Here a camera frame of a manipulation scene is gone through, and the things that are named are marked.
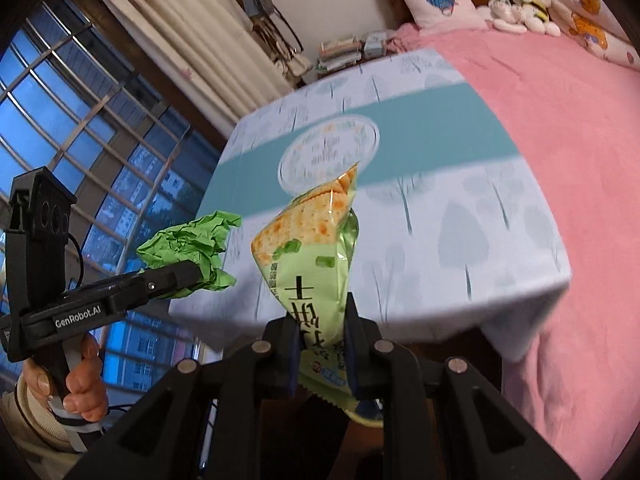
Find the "white pillow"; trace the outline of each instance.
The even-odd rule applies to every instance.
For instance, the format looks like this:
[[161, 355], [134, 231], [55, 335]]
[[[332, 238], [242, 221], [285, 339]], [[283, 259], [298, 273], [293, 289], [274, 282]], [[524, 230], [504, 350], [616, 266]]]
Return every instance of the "white pillow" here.
[[486, 29], [471, 0], [404, 0], [423, 36], [460, 28]]

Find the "plush toy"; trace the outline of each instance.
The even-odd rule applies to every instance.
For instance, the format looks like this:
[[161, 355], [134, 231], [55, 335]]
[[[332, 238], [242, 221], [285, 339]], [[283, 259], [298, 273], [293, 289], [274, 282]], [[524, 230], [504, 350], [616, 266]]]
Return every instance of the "plush toy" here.
[[549, 20], [546, 8], [551, 6], [551, 0], [513, 0], [521, 6], [522, 22], [531, 32], [560, 36], [560, 28]]
[[488, 6], [480, 6], [477, 10], [485, 20], [493, 22], [498, 30], [512, 34], [524, 34], [527, 31], [522, 24], [522, 7], [511, 5], [509, 0], [489, 0]]

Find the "stack of books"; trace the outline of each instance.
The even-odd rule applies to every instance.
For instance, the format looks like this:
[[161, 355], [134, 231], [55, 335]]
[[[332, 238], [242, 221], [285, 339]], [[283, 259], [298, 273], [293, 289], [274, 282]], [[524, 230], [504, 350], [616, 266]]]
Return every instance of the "stack of books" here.
[[353, 35], [325, 41], [320, 44], [316, 71], [323, 74], [355, 64], [362, 58], [361, 49], [362, 43]]

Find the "crumpled green paper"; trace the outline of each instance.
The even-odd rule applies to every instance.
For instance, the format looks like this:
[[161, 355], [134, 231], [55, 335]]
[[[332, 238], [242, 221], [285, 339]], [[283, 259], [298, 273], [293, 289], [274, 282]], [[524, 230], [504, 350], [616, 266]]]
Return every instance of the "crumpled green paper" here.
[[165, 298], [184, 298], [201, 288], [222, 290], [236, 284], [225, 272], [220, 253], [226, 251], [226, 238], [232, 227], [240, 227], [239, 215], [216, 211], [187, 224], [158, 231], [151, 240], [138, 247], [138, 254], [151, 269], [191, 260], [198, 264], [202, 280], [191, 288], [184, 288]]

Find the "pink bedsheet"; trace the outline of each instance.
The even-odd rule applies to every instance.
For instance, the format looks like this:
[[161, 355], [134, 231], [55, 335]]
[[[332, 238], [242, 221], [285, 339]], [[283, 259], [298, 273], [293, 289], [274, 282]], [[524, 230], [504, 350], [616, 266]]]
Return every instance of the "pink bedsheet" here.
[[567, 37], [489, 30], [422, 38], [482, 96], [529, 162], [574, 273], [504, 393], [584, 480], [602, 478], [640, 420], [640, 73]]

